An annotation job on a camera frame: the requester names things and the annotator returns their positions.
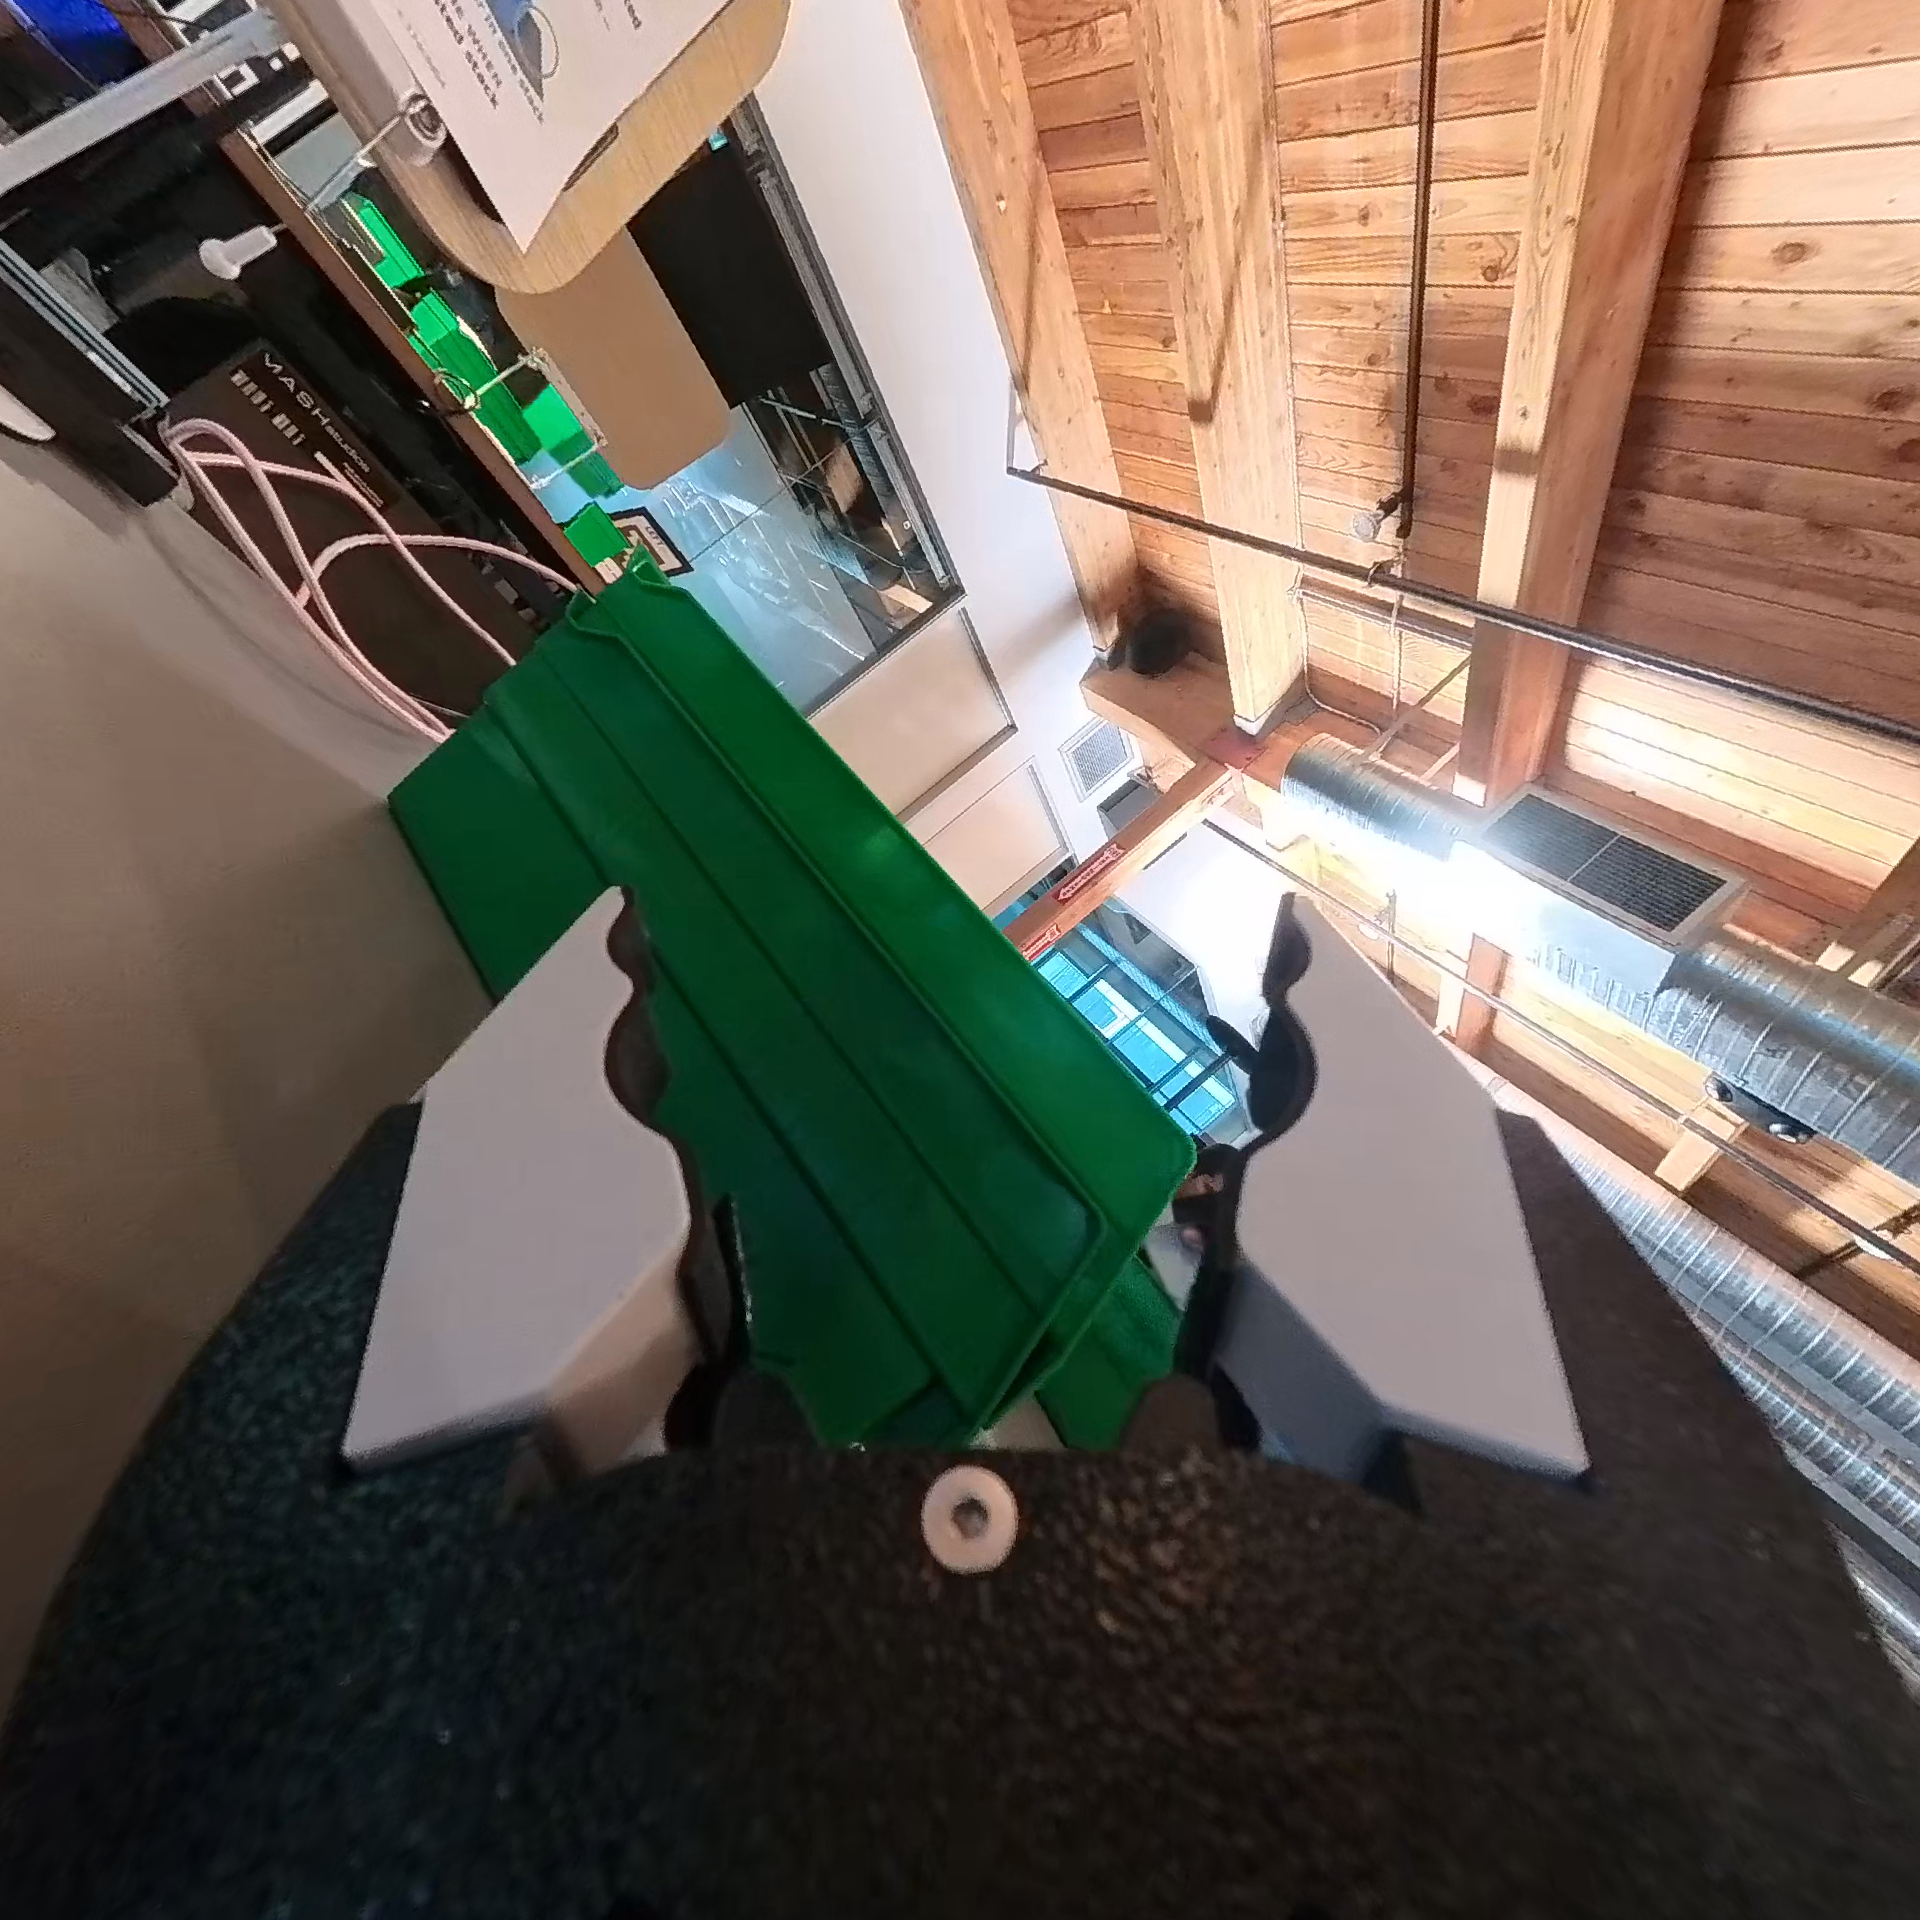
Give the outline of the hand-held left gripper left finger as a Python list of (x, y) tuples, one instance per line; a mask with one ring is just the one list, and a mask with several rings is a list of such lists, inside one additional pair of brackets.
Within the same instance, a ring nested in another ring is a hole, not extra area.
[(525, 1429), (566, 1469), (668, 1445), (703, 1360), (694, 1207), (651, 1118), (632, 901), (603, 888), (422, 1087), (342, 1460)]

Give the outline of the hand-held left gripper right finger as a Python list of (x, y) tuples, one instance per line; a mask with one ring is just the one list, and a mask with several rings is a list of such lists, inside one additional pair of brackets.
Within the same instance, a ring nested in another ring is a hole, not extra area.
[(1223, 1184), (1209, 1372), (1260, 1450), (1362, 1483), (1398, 1441), (1591, 1468), (1489, 1092), (1284, 896), (1248, 1054), (1258, 1137)]

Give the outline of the green plastic bin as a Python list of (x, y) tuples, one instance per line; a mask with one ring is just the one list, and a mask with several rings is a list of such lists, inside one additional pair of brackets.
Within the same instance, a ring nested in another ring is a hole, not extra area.
[(1116, 1273), (1087, 1328), (1048, 1360), (1034, 1400), (1062, 1450), (1116, 1450), (1141, 1394), (1177, 1357), (1181, 1303), (1145, 1252)]
[(827, 1445), (1034, 1397), (1195, 1164), (1094, 1027), (681, 585), (634, 564), (391, 788), (490, 996), (634, 899), (665, 1131)]

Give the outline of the dark vent grille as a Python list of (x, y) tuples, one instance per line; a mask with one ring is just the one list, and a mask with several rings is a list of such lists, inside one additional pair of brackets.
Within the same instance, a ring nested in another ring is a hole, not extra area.
[(1666, 949), (1697, 944), (1747, 896), (1732, 867), (1536, 782), (1502, 799), (1478, 837), (1509, 870)]

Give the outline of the black ceiling pipe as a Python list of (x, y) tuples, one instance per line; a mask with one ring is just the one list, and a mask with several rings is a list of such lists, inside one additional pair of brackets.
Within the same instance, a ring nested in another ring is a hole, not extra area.
[(1356, 591), (1374, 591), (1374, 594), (1384, 594), (1384, 598), (1395, 594), (1395, 598), (1405, 598), (1406, 602), (1418, 602), (1420, 610), (1458, 615), (1460, 621), (1493, 626), (1493, 629), (1502, 629), (1509, 634), (1528, 634), (1528, 638), (1536, 638), (1536, 641), (1549, 641), (1549, 647), (1563, 647), (1563, 650), (1570, 650), (1577, 657), (1588, 657), (1588, 661), (1603, 661), (1603, 663), (1614, 663), (1614, 665), (1636, 665), (1636, 671), (1647, 671), (1647, 672), (1656, 672), (1656, 676), (1666, 676), (1666, 679), (1678, 679), (1678, 684), (1728, 690), (1734, 697), (1762, 703), (1767, 709), (1781, 709), (1781, 712), (1795, 712), (1801, 718), (1812, 718), (1812, 723), (1838, 726), (1844, 734), (1859, 734), (1859, 736), (1918, 746), (1918, 723), (1892, 718), (1892, 717), (1883, 717), (1883, 712), (1866, 712), (1866, 709), (1857, 709), (1857, 704), (1845, 704), (1845, 703), (1829, 703), (1829, 697), (1817, 697), (1812, 690), (1762, 684), (1756, 676), (1741, 676), (1741, 672), (1723, 671), (1723, 665), (1650, 651), (1650, 650), (1643, 650), (1628, 638), (1617, 638), (1617, 634), (1602, 634), (1602, 631), (1591, 631), (1591, 629), (1549, 621), (1549, 617), (1536, 617), (1536, 615), (1528, 615), (1528, 610), (1502, 610), (1502, 607), (1493, 607), (1478, 598), (1444, 591), (1444, 585), (1433, 585), (1433, 583), (1418, 583), (1418, 578), (1405, 576), (1401, 568), (1395, 568), (1387, 562), (1374, 562), (1374, 564), (1344, 562), (1344, 559), (1323, 553), (1316, 546), (1246, 532), (1246, 528), (1237, 528), (1237, 525), (1224, 525), (1224, 523), (1216, 523), (1216, 520), (1205, 520), (1205, 517), (1190, 517), (1190, 512), (1177, 512), (1177, 510), (1150, 506), (1150, 502), (1141, 502), (1141, 499), (1128, 499), (1128, 495), (1116, 495), (1116, 491), (1103, 491), (1103, 489), (1093, 489), (1093, 485), (1079, 485), (1079, 481), (1057, 478), (1044, 468), (1006, 463), (1003, 469), (1006, 469), (1012, 481), (1034, 485), (1034, 489), (1044, 489), (1057, 499), (1103, 506), (1103, 510), (1114, 510), (1121, 517), (1137, 517), (1137, 520), (1148, 520), (1148, 523), (1177, 528), (1177, 532), (1219, 540), (1219, 543), (1229, 543), (1237, 552), (1260, 553), (1260, 559), (1270, 559), (1270, 562), (1284, 562), (1284, 564), (1306, 568), (1312, 576), (1328, 576), (1329, 583), (1344, 583), (1344, 585), (1356, 585)]
[(1436, 181), (1436, 96), (1440, 96), (1444, 3), (1420, 3), (1418, 48), (1418, 141), (1413, 141), (1413, 229), (1406, 244), (1406, 345), (1405, 345), (1405, 408), (1401, 408), (1401, 481), (1387, 499), (1395, 540), (1406, 543), (1418, 517), (1418, 435), (1420, 380), (1429, 332), (1429, 222)]

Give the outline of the white cabinet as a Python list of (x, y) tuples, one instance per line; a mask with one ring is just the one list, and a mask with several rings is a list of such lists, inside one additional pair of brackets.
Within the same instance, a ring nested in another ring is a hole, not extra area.
[(1003, 911), (1066, 858), (968, 610), (902, 638), (812, 723), (971, 906)]

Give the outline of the large glass window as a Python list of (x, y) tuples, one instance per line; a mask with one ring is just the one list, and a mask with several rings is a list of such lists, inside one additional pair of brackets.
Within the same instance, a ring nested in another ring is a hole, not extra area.
[(725, 404), (634, 502), (676, 585), (813, 717), (962, 602), (948, 543), (754, 97), (628, 230)]

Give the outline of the black box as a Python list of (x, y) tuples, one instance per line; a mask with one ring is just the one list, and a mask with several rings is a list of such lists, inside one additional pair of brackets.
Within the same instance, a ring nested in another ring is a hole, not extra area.
[(428, 739), (454, 734), (576, 594), (462, 491), (377, 457), (268, 345), (192, 380), (160, 441), (192, 517), (372, 709)]

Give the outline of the brown clipboard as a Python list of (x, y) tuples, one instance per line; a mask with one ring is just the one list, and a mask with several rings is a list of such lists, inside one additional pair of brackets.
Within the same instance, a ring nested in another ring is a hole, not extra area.
[(651, 491), (725, 441), (731, 408), (632, 230), (563, 287), (496, 287), (496, 306), (583, 404), (620, 485)]

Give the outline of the wooden clipboard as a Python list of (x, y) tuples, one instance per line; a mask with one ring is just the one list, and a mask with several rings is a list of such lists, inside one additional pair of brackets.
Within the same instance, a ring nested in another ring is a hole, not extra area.
[[(356, 142), (391, 107), (422, 92), (372, 3), (269, 3), (277, 29), (307, 57)], [(543, 293), (572, 279), (628, 229), (634, 211), (769, 73), (791, 3), (724, 3), (715, 20), (665, 69), (660, 80), (590, 148), (536, 238), (518, 249), (481, 181), (447, 133), (431, 165), (384, 165), (414, 225), (466, 273)]]

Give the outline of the black equipment case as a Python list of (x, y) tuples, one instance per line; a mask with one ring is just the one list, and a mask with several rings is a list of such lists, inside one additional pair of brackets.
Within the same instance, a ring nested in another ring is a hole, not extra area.
[(5, 244), (5, 440), (56, 445), (132, 506), (184, 491), (170, 397)]

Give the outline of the white instruction sheet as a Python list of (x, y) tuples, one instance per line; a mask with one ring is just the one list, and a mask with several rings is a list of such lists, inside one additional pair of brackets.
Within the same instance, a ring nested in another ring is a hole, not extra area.
[(372, 3), (525, 249), (590, 148), (724, 3)]

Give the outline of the silver air duct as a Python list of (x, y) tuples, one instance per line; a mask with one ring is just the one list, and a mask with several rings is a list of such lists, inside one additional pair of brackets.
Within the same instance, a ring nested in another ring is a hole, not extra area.
[(1918, 1186), (1918, 1007), (1734, 926), (1666, 949), (1509, 870), (1481, 846), (1493, 809), (1316, 734), (1281, 799), (1334, 843), (1387, 858), (1472, 933), (1628, 1020), (1711, 1078)]
[(1918, 1360), (1650, 1174), (1544, 1131), (1824, 1503), (1866, 1613), (1918, 1667)]

